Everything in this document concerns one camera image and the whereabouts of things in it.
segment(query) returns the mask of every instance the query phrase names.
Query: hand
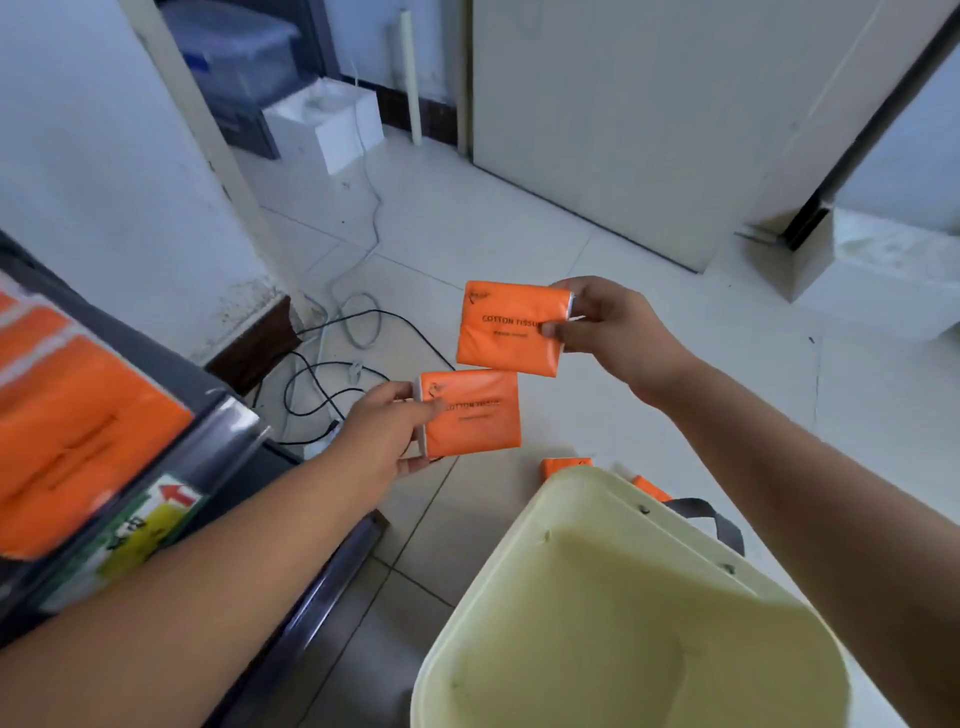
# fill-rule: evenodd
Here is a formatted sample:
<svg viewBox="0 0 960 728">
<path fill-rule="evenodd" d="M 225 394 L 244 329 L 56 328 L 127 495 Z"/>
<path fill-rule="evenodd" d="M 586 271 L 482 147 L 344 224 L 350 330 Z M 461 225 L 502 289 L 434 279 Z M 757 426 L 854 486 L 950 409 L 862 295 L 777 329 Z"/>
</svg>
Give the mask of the hand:
<svg viewBox="0 0 960 728">
<path fill-rule="evenodd" d="M 426 457 L 403 458 L 425 425 L 444 411 L 443 400 L 404 401 L 413 397 L 409 381 L 388 381 L 373 387 L 350 409 L 347 421 L 324 455 L 339 460 L 338 467 L 370 488 L 373 508 L 398 477 L 430 464 Z"/>
<path fill-rule="evenodd" d="M 626 382 L 640 399 L 657 406 L 670 387 L 699 359 L 674 338 L 642 294 L 596 276 L 560 280 L 552 288 L 573 292 L 572 316 L 544 324 L 544 336 L 560 339 L 567 352 L 586 352 Z"/>
</svg>

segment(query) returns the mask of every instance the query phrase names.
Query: dark baseboard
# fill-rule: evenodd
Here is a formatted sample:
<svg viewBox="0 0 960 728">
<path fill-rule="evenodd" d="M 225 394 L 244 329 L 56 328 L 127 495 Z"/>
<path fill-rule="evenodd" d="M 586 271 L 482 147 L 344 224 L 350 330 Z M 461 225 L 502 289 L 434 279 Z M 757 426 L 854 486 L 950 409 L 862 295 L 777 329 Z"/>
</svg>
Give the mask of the dark baseboard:
<svg viewBox="0 0 960 728">
<path fill-rule="evenodd" d="M 350 76 L 344 76 L 344 81 L 353 83 Z M 376 103 L 380 106 L 380 121 L 387 126 L 410 131 L 410 107 L 407 105 L 407 94 L 404 91 L 370 84 L 366 81 L 358 83 L 364 88 L 376 91 Z M 439 101 L 421 98 L 420 130 L 424 136 L 457 146 L 457 110 Z"/>
<path fill-rule="evenodd" d="M 284 296 L 259 321 L 218 353 L 204 369 L 246 395 L 301 341 L 290 324 L 290 297 Z"/>
</svg>

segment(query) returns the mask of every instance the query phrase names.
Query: yellow bucket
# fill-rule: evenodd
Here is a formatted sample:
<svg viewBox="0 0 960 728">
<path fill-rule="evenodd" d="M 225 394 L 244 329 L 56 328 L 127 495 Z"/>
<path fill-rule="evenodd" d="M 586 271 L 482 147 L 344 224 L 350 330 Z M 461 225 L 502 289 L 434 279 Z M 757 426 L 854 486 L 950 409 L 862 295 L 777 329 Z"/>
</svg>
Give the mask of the yellow bucket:
<svg viewBox="0 0 960 728">
<path fill-rule="evenodd" d="M 829 728 L 849 683 L 805 604 L 597 468 L 551 477 L 423 662 L 414 728 Z"/>
</svg>

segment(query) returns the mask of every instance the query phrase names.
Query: forearm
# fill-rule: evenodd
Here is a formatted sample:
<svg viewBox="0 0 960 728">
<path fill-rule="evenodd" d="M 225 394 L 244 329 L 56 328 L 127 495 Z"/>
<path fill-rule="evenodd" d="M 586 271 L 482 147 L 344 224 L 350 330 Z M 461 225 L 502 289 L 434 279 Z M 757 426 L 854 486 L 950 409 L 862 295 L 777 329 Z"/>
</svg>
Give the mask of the forearm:
<svg viewBox="0 0 960 728">
<path fill-rule="evenodd" d="M 317 458 L 0 653 L 10 725 L 199 726 L 363 515 Z"/>
<path fill-rule="evenodd" d="M 960 529 L 707 365 L 658 405 L 904 717 L 956 720 Z"/>
</svg>

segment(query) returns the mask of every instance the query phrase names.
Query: bucket handle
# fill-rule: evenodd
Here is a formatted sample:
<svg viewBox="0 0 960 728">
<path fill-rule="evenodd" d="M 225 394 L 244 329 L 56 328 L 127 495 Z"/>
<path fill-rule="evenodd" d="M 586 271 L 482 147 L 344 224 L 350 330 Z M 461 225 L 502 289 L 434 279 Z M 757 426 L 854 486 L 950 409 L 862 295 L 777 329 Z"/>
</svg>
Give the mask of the bucket handle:
<svg viewBox="0 0 960 728">
<path fill-rule="evenodd" d="M 743 534 L 726 516 L 717 513 L 716 508 L 698 497 L 678 497 L 662 502 L 667 508 L 685 519 L 713 519 L 717 528 L 717 541 L 746 556 Z"/>
</svg>

